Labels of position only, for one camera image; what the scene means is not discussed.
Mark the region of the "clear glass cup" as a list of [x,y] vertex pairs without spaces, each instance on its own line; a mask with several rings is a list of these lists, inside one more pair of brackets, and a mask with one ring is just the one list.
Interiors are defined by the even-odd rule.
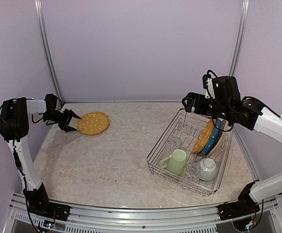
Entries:
[[191,182],[199,181],[200,165],[198,163],[190,163],[185,167],[185,178]]
[[180,149],[182,145],[182,139],[178,136],[172,136],[166,143],[166,152],[172,153],[174,150]]

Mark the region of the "blue polka dot plate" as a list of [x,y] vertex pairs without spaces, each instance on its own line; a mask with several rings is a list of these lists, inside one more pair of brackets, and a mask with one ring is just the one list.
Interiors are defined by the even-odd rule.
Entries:
[[201,155],[207,155],[212,148],[214,147],[215,143],[217,142],[217,140],[220,137],[221,134],[221,126],[222,126],[222,120],[218,119],[216,121],[216,126],[212,132],[212,135],[210,136],[206,146],[204,147],[204,149],[200,152]]

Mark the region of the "left aluminium corner post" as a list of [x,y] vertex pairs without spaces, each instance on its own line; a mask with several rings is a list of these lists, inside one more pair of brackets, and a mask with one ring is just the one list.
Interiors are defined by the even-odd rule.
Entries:
[[55,71],[54,63],[53,63],[53,57],[51,54],[51,49],[50,45],[48,42],[48,36],[47,36],[47,30],[46,30],[46,23],[44,19],[44,14],[43,14],[43,5],[41,0],[34,0],[34,6],[35,6],[35,13],[36,13],[36,18],[37,18],[37,24],[39,28],[39,33],[41,37],[41,42],[42,42],[42,47],[47,63],[47,67],[49,70],[51,82],[53,84],[54,90],[56,95],[59,97],[59,99],[65,103],[65,99],[59,84],[59,80]]

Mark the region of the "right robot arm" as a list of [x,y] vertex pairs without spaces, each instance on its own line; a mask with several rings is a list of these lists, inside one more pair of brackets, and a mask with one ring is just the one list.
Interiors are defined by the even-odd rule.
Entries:
[[[204,75],[205,94],[188,93],[182,104],[186,112],[224,119],[230,126],[238,124],[282,144],[282,116],[257,98],[241,97],[233,76],[210,78]],[[236,214],[243,216],[253,203],[282,194],[282,172],[267,179],[252,182],[243,189],[234,205]]]

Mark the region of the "white green ceramic bowl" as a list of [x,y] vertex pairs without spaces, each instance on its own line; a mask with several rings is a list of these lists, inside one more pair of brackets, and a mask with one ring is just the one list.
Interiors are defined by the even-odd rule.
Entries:
[[199,162],[200,166],[200,180],[212,181],[217,174],[216,162],[211,158],[203,158]]

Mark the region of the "yellow polka dot plate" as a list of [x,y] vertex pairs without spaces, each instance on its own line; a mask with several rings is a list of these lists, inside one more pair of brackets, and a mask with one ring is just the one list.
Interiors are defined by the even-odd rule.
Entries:
[[213,131],[214,131],[214,125],[212,123],[212,120],[210,119],[207,125],[202,130],[201,135],[197,139],[193,148],[193,153],[199,154],[205,148]]
[[77,123],[77,130],[87,136],[95,136],[105,132],[110,126],[110,119],[106,113],[90,112],[81,116]]

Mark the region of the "clear glass cup front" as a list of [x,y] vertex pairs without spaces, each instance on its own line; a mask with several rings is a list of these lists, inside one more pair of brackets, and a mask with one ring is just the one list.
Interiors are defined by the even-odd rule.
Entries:
[[185,178],[191,182],[199,181],[200,165],[198,163],[190,163],[185,167]]

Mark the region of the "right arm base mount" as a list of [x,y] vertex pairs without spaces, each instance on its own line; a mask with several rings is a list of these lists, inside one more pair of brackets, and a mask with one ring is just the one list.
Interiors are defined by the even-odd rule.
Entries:
[[257,202],[249,196],[250,189],[254,184],[255,182],[247,184],[239,194],[237,201],[224,202],[218,205],[220,220],[237,218],[260,211]]

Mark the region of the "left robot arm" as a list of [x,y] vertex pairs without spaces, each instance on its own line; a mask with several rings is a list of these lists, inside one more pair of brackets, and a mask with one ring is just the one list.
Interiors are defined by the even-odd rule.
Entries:
[[76,131],[70,126],[73,118],[81,119],[73,110],[61,111],[57,108],[60,102],[56,95],[47,94],[43,100],[26,97],[5,100],[0,107],[0,134],[14,157],[26,196],[44,193],[44,185],[37,175],[29,150],[29,117],[40,115],[38,121],[43,121],[47,126],[57,124],[66,133]]

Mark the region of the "light green mug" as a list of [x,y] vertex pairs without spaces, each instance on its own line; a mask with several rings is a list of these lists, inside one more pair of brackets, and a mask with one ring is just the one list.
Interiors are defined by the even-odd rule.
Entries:
[[180,176],[187,163],[187,153],[176,149],[167,157],[159,161],[159,166],[168,172]]

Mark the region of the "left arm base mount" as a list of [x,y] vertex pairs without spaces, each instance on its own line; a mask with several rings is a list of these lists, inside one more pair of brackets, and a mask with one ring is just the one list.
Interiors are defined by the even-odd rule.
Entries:
[[43,183],[39,189],[29,191],[23,189],[23,194],[28,203],[30,213],[54,220],[68,220],[71,207],[65,204],[51,202]]

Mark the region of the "aluminium corner post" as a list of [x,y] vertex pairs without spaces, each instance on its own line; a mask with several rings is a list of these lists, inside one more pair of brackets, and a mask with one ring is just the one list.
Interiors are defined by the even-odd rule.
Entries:
[[54,90],[56,95],[59,97],[59,99],[65,103],[65,99],[59,84],[59,80],[55,71],[54,63],[53,63],[53,57],[51,54],[51,49],[50,45],[48,42],[48,36],[47,36],[47,30],[46,30],[46,23],[44,19],[44,14],[43,14],[43,5],[41,0],[34,0],[34,6],[35,6],[35,13],[36,13],[36,18],[37,18],[37,24],[39,28],[39,33],[41,37],[41,42],[42,42],[42,47],[47,63],[47,67],[49,70],[51,82],[53,84]]
[[248,12],[249,12],[249,3],[250,3],[250,0],[242,1],[242,8],[241,8],[240,21],[239,21],[238,31],[237,31],[237,36],[236,36],[236,42],[234,46],[231,65],[229,68],[230,76],[234,76],[237,70],[237,64],[240,58],[242,43],[243,43],[245,31],[246,31],[247,17],[248,17]]

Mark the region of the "cream floral plate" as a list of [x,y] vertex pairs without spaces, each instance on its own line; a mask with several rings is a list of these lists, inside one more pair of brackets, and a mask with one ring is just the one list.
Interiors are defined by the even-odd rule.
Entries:
[[[228,127],[228,122],[226,120],[222,121],[222,126],[221,129],[222,130],[227,130]],[[213,156],[215,153],[217,153],[220,150],[221,144],[223,143],[225,136],[226,136],[227,132],[222,132],[220,131],[220,137],[217,140],[217,143],[214,145],[214,147],[211,149],[211,151],[208,153],[208,157]]]

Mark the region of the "aluminium front frame rail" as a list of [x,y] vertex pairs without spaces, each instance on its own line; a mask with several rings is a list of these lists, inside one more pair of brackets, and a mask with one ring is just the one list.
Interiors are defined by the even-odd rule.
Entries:
[[251,220],[244,233],[282,233],[282,215],[274,198],[266,199],[256,214],[221,220],[216,205],[158,209],[107,208],[68,203],[66,221],[27,215],[24,196],[14,194],[3,233],[33,233],[33,221],[45,233],[237,233]]

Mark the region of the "clear glass cup back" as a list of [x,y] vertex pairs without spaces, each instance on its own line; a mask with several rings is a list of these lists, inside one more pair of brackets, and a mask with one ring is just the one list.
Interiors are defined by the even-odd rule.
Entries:
[[174,150],[180,149],[182,145],[182,139],[178,136],[172,136],[166,143],[166,152],[172,153]]

